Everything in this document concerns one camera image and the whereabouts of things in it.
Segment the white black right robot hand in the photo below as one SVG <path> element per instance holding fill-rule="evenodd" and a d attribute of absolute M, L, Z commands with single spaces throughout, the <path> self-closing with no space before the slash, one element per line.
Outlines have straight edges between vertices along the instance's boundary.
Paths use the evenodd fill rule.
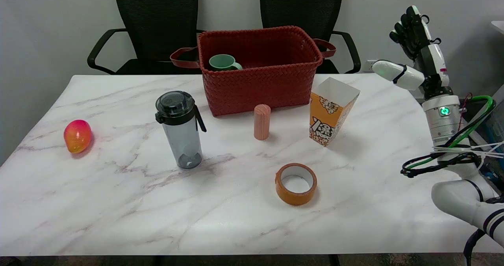
<path fill-rule="evenodd" d="M 452 95 L 445 58 L 439 44 L 432 38 L 427 24 L 430 18 L 422 15 L 415 5 L 407 8 L 394 25 L 389 37 L 400 45 L 413 65 L 378 60 L 371 66 L 378 76 L 408 91 L 419 91 L 427 101 L 442 95 Z"/>

